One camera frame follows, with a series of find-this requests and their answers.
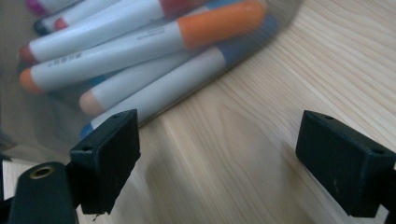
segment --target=wooden table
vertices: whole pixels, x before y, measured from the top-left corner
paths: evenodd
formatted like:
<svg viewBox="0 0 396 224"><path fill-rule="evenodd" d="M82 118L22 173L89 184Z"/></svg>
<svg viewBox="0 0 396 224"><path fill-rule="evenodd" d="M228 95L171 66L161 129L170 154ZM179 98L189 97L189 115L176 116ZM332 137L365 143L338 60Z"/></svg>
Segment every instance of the wooden table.
<svg viewBox="0 0 396 224"><path fill-rule="evenodd" d="M313 110L396 150L395 21L394 0L305 0L265 49L140 129L142 158L94 223L383 223L384 208L348 217L294 149Z"/></svg>

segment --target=orange marker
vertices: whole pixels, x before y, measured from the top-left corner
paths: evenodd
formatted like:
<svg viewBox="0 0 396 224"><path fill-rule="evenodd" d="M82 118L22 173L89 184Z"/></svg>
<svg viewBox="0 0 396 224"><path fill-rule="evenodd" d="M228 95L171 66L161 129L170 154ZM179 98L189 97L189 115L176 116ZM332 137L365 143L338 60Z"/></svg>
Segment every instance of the orange marker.
<svg viewBox="0 0 396 224"><path fill-rule="evenodd" d="M160 28L35 65L22 72L20 82L33 93L53 91L181 49L243 35L260 26L265 9L256 1L246 1L183 17Z"/></svg>

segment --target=blue marker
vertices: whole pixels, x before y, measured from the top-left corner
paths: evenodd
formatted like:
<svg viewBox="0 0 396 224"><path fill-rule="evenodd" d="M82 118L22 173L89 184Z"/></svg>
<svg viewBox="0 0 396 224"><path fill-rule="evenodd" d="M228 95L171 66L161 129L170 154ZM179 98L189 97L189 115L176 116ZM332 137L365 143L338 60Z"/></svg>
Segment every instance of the blue marker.
<svg viewBox="0 0 396 224"><path fill-rule="evenodd" d="M159 114L210 78L237 64L255 49L268 42L276 34L277 26L276 18L269 15L265 17L259 30L253 34L224 41L205 50L93 119L81 130L81 137L85 137L107 118L121 111L137 108L140 124Z"/></svg>

